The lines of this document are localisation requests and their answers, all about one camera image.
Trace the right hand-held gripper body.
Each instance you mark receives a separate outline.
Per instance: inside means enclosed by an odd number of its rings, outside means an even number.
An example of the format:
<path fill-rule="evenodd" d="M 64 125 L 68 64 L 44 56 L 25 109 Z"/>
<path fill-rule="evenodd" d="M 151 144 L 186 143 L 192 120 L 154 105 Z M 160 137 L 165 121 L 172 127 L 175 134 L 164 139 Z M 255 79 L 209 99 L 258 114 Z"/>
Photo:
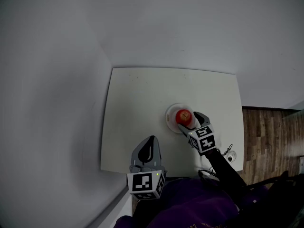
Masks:
<path fill-rule="evenodd" d="M 199 155 L 202 156 L 216 148 L 214 129 L 212 125 L 206 125 L 201 128 L 194 129 L 188 133 L 188 139 L 192 148 L 195 148 Z"/>

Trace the person's purple top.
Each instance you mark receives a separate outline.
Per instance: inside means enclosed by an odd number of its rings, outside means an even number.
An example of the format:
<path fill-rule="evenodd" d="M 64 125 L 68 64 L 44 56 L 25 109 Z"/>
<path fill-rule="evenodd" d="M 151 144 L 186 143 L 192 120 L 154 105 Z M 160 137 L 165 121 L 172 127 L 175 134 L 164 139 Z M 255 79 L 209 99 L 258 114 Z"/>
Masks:
<path fill-rule="evenodd" d="M 243 196 L 242 209 L 266 192 L 266 187 L 248 191 Z M 166 206 L 146 228 L 225 228 L 242 210 L 212 179 L 202 182 L 196 177 L 168 182 L 160 198 L 165 199 Z M 122 216 L 114 228 L 136 228 L 135 219 Z"/>

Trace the white table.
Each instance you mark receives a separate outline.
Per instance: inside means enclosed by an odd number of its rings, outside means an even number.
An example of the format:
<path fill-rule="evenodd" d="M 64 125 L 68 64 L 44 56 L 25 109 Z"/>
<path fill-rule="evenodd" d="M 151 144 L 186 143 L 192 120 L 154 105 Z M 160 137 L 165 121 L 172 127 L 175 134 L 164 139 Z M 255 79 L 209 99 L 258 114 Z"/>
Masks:
<path fill-rule="evenodd" d="M 236 153 L 231 166 L 244 164 L 244 125 L 235 75 L 174 68 L 114 68 L 107 94 L 100 167 L 129 173 L 131 155 L 147 137 L 157 137 L 168 177 L 188 177 L 210 168 L 188 139 L 166 124 L 166 110 L 184 103 L 206 115 L 215 132 L 216 147 Z"/>

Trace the white small plate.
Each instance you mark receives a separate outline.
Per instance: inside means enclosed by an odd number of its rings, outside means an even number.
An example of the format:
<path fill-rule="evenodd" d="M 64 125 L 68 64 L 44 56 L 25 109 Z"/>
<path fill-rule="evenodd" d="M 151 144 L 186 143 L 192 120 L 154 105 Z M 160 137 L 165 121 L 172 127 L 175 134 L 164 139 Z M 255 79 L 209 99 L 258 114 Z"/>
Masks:
<path fill-rule="evenodd" d="M 180 129 L 178 128 L 178 123 L 176 122 L 176 116 L 178 115 L 178 111 L 188 111 L 191 115 L 188 128 L 194 128 L 196 126 L 196 118 L 194 117 L 193 110 L 186 104 L 183 103 L 175 103 L 172 104 L 165 113 L 165 121 L 170 130 L 174 133 L 182 134 Z"/>

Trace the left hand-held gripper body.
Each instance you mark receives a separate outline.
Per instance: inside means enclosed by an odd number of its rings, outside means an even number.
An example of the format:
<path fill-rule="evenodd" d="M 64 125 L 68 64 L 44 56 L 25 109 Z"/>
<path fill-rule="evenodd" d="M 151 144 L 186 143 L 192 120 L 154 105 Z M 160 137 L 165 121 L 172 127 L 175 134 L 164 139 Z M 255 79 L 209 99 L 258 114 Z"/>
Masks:
<path fill-rule="evenodd" d="M 159 199 L 165 184 L 166 171 L 135 165 L 127 174 L 129 193 L 136 200 Z"/>

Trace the person's right forearm black sleeve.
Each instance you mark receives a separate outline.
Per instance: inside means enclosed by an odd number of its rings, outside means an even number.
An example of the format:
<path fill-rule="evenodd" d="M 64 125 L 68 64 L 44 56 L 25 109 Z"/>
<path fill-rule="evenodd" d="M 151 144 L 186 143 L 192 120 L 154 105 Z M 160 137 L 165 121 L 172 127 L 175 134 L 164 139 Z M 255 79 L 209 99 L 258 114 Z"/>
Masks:
<path fill-rule="evenodd" d="M 214 169 L 222 189 L 232 198 L 234 203 L 242 209 L 242 199 L 244 196 L 242 187 L 246 186 L 244 180 L 216 148 L 207 151 L 205 156 Z"/>

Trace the black shoulder bag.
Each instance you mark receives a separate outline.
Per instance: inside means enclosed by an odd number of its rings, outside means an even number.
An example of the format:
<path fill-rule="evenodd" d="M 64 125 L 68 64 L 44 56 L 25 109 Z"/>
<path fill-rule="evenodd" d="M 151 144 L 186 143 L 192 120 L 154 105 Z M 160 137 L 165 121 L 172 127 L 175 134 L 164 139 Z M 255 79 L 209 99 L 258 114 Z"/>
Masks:
<path fill-rule="evenodd" d="M 243 186 L 241 191 L 255 191 L 267 184 L 272 186 L 256 202 L 242 209 L 234 228 L 288 228 L 304 208 L 304 173 L 272 177 Z"/>

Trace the frosted glass panel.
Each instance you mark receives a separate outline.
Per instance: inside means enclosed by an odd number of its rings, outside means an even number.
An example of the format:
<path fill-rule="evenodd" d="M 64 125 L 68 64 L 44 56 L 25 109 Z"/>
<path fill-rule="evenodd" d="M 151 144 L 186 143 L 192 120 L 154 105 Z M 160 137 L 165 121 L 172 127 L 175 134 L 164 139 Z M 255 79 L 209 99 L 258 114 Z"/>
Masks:
<path fill-rule="evenodd" d="M 295 118 L 295 117 L 304 117 L 304 100 L 296 103 L 291 106 L 287 114 L 283 117 L 283 119 Z"/>

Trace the red apple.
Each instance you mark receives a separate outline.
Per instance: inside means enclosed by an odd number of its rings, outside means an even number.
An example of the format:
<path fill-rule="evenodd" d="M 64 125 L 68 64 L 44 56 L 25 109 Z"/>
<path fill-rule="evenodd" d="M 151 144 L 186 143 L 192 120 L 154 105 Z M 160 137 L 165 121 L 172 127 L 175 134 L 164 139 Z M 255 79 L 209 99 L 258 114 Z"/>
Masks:
<path fill-rule="evenodd" d="M 182 125 L 188 126 L 191 124 L 192 114 L 187 109 L 181 109 L 176 113 L 175 121 L 177 124 L 182 124 Z"/>

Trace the person's left forearm black sleeve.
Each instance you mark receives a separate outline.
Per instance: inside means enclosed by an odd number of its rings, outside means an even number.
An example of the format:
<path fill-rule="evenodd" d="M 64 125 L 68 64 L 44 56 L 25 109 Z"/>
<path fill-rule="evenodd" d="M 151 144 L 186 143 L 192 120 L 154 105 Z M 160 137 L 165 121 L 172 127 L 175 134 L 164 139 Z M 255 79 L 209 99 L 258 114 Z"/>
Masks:
<path fill-rule="evenodd" d="M 164 210 L 165 199 L 140 200 L 133 214 L 136 228 L 146 228 L 150 222 Z"/>

